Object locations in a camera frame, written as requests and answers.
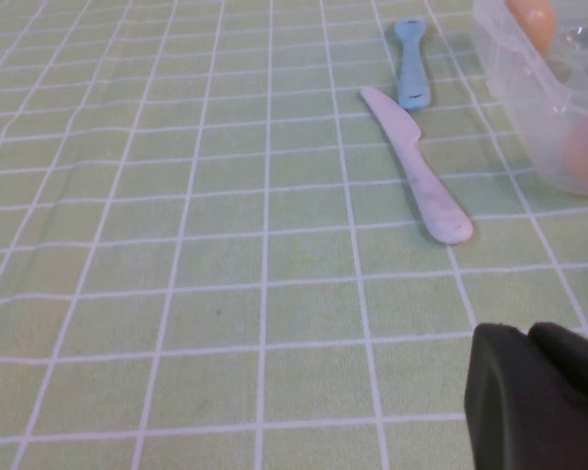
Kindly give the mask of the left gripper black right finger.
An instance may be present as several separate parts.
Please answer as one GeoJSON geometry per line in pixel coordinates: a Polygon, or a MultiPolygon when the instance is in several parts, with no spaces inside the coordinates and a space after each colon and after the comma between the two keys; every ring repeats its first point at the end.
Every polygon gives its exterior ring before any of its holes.
{"type": "Polygon", "coordinates": [[[588,400],[588,339],[553,322],[534,323],[528,337],[568,384],[588,400]]]}

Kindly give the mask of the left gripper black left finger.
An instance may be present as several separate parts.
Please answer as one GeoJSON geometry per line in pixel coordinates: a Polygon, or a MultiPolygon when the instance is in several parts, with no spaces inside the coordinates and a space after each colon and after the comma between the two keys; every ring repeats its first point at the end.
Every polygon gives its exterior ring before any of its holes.
{"type": "Polygon", "coordinates": [[[474,329],[465,419],[477,469],[588,469],[588,400],[528,332],[474,329]]]}

